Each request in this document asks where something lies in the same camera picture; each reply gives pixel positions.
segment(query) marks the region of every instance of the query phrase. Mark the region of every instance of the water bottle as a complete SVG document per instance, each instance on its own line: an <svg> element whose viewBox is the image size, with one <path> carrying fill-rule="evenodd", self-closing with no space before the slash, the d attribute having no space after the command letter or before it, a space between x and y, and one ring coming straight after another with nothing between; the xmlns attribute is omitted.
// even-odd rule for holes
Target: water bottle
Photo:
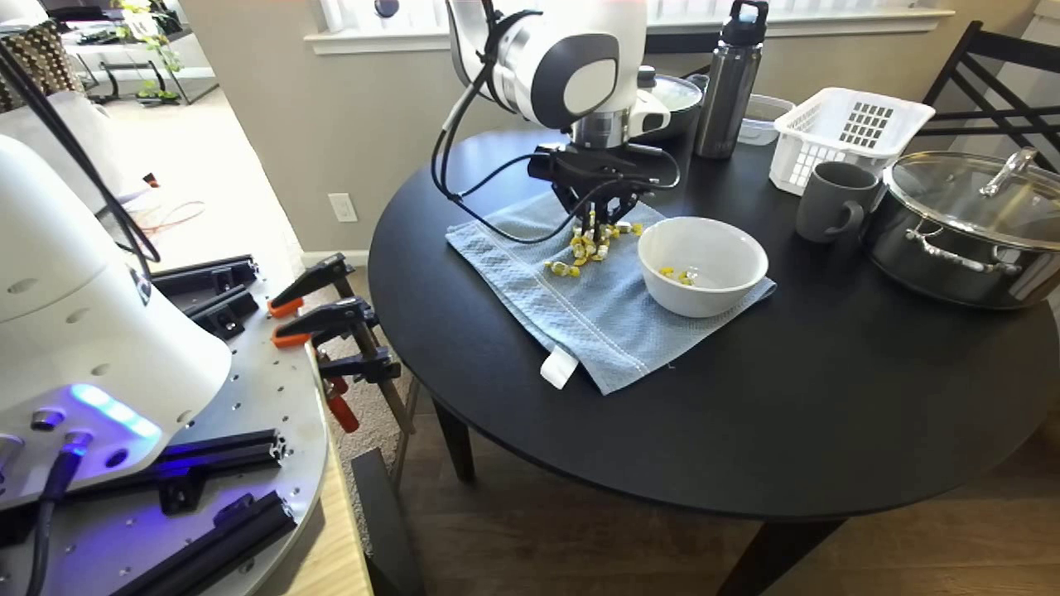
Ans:
<svg viewBox="0 0 1060 596"><path fill-rule="evenodd" d="M736 147L761 64L764 12L764 0L736 0L730 8L693 139L698 160L730 160Z"/></svg>

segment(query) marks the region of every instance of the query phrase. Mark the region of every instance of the baseboard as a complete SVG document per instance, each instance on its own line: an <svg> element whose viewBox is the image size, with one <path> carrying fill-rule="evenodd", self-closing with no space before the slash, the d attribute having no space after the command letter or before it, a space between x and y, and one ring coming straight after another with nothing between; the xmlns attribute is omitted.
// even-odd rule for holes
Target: baseboard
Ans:
<svg viewBox="0 0 1060 596"><path fill-rule="evenodd" d="M321 261L328 255L336 255L336 250L300 250L300 263L308 267L308 263L316 263L316 261ZM340 258L352 267L368 267L368 250L340 250Z"/></svg>

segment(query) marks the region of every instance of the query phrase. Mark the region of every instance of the black round table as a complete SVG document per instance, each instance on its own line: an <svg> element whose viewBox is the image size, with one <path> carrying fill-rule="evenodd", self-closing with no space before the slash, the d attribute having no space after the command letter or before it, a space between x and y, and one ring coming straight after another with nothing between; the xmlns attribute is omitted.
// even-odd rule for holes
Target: black round table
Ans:
<svg viewBox="0 0 1060 596"><path fill-rule="evenodd" d="M473 134L454 153L471 185L538 132ZM938 497L1005 462L1060 386L1050 306L965 310L883 278L863 242L791 234L794 199L771 188L771 147L696 161L665 215L741 226L770 250L775 294L677 363L598 398L586 375L541 381L544 348L444 242L466 215L426 170L410 174L371 242L371 296L401 362L432 391L459 480L466 426L574 480L721 517L764 521L721 592L760 592L845 517ZM546 193L522 170L473 209Z"/></svg>

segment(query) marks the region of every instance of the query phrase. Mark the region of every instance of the window sill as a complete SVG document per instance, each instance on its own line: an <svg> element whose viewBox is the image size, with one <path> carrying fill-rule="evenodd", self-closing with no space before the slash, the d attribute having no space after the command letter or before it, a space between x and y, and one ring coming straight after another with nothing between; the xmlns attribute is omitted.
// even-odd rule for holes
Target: window sill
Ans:
<svg viewBox="0 0 1060 596"><path fill-rule="evenodd" d="M770 38L791 36L897 36L897 34L930 34L954 8L887 8L858 16L775 16L770 21ZM717 36L718 26L708 23L656 23L649 26L649 54L696 54ZM447 54L450 36L444 30L401 30L401 34L308 34L305 43L319 56L340 54Z"/></svg>

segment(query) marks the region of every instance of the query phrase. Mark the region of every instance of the window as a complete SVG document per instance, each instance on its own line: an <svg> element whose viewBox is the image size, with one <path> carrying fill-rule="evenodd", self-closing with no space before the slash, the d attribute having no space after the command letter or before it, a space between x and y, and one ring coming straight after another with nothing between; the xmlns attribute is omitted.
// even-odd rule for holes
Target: window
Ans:
<svg viewBox="0 0 1060 596"><path fill-rule="evenodd" d="M492 0L497 8L541 6L544 0ZM733 0L647 0L654 30L721 23ZM938 0L771 0L771 36L823 34L910 34L935 30L950 8ZM319 54L447 49L444 0L401 0L399 16L380 21L373 0L321 0L326 34L308 36Z"/></svg>

